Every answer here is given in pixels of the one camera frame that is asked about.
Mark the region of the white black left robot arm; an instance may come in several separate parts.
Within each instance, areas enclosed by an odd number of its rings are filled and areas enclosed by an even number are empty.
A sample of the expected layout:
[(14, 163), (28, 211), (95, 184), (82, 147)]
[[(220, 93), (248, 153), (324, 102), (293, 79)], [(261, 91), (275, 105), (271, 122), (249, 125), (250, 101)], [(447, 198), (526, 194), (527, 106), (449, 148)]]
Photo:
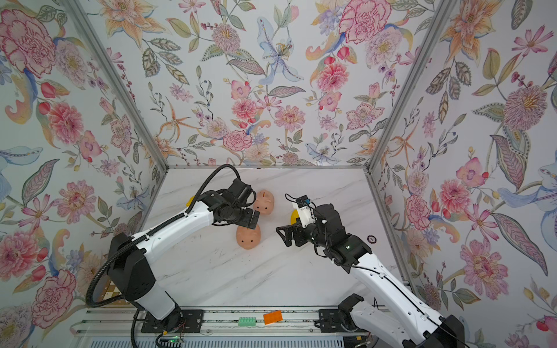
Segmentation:
[(134, 307), (150, 314), (165, 330), (184, 322), (177, 302), (158, 284), (152, 266), (175, 245), (209, 226), (255, 229), (259, 212), (251, 205), (256, 192), (239, 178), (229, 188), (207, 190), (202, 186), (183, 212), (155, 227), (111, 243), (107, 275)]

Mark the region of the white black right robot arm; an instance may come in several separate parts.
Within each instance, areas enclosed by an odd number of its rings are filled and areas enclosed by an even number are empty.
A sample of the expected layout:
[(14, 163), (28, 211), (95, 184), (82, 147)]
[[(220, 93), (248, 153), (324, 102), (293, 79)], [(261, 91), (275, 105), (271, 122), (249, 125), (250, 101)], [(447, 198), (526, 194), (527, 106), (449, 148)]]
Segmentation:
[(383, 313), (352, 294), (338, 306), (344, 327), (365, 330), (391, 347), (466, 346), (463, 323), (442, 316), (394, 277), (370, 246), (346, 232), (332, 204), (315, 206), (302, 197), (292, 206), (298, 214), (295, 223), (276, 228), (284, 244), (322, 248), (325, 258), (365, 285), (389, 310)]

